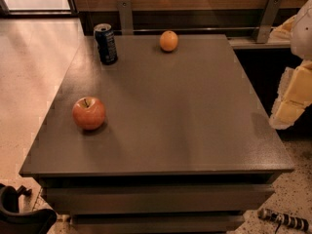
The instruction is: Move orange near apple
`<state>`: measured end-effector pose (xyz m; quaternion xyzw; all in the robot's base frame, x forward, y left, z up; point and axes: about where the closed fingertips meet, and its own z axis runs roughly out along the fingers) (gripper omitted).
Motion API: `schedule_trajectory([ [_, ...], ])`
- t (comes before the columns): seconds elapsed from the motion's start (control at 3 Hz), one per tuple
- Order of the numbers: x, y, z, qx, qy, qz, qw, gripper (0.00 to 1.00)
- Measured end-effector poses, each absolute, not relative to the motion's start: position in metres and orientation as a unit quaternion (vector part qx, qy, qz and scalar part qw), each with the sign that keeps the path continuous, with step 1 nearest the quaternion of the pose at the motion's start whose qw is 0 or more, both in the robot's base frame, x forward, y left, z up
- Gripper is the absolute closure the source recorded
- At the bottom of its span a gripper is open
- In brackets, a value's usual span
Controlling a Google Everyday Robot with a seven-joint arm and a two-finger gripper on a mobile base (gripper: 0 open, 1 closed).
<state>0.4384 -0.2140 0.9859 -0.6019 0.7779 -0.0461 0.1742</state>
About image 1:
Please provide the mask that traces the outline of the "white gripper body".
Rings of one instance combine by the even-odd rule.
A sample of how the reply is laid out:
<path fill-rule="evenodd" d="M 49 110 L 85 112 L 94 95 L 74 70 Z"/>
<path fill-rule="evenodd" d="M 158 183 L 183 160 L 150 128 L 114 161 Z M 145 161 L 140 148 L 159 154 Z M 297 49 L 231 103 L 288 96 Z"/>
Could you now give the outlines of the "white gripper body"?
<path fill-rule="evenodd" d="M 308 0 L 294 18 L 291 50 L 301 59 L 312 59 L 312 0 Z"/>

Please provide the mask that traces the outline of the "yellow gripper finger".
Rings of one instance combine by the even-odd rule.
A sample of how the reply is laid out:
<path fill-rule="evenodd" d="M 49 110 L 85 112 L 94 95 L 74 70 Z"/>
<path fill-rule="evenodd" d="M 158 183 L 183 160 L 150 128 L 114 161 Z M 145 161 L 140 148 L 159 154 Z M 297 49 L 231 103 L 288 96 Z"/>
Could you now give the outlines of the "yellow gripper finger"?
<path fill-rule="evenodd" d="M 287 67 L 277 93 L 269 124 L 276 130 L 285 130 L 312 104 L 312 61 L 304 60 L 297 68 Z"/>
<path fill-rule="evenodd" d="M 292 16 L 285 20 L 281 25 L 274 28 L 270 33 L 270 37 L 276 39 L 290 40 L 294 19 L 295 16 Z"/>

